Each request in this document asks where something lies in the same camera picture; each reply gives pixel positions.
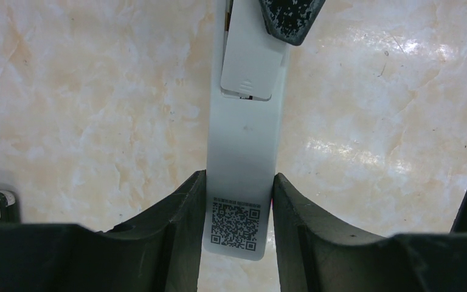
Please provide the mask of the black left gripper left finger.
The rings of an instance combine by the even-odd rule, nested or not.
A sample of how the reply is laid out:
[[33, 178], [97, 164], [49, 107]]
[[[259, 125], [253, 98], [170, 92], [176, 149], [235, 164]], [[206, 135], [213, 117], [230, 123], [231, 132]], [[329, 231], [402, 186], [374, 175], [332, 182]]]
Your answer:
[[196, 291], [206, 173], [107, 232], [0, 224], [0, 291]]

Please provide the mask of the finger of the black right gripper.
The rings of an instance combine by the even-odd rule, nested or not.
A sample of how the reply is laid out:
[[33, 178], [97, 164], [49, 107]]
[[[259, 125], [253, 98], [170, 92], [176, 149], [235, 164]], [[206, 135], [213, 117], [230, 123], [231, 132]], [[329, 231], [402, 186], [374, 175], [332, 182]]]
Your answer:
[[293, 46], [304, 42], [325, 0], [259, 0], [266, 31]]

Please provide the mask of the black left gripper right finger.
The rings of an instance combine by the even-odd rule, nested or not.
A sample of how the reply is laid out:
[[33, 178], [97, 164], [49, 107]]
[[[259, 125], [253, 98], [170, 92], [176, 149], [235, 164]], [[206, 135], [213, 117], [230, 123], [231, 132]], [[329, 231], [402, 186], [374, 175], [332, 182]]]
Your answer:
[[467, 233], [382, 237], [357, 228], [274, 178], [282, 291], [467, 291]]

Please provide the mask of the white remote battery cover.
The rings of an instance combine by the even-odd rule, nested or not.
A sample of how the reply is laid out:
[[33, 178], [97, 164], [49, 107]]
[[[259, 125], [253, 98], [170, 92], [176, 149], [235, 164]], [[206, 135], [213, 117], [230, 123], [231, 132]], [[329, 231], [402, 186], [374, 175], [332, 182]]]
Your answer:
[[268, 101], [288, 45], [267, 33], [258, 1], [232, 1], [220, 86], [228, 96]]

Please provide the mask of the white remote control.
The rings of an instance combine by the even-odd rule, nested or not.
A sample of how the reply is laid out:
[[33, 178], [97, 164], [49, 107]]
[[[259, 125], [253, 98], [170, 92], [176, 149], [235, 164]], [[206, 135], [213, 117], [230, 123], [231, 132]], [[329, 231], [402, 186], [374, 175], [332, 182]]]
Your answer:
[[215, 3], [203, 245], [215, 254], [257, 261], [264, 256], [268, 234], [290, 46], [268, 101], [223, 93], [231, 4]]

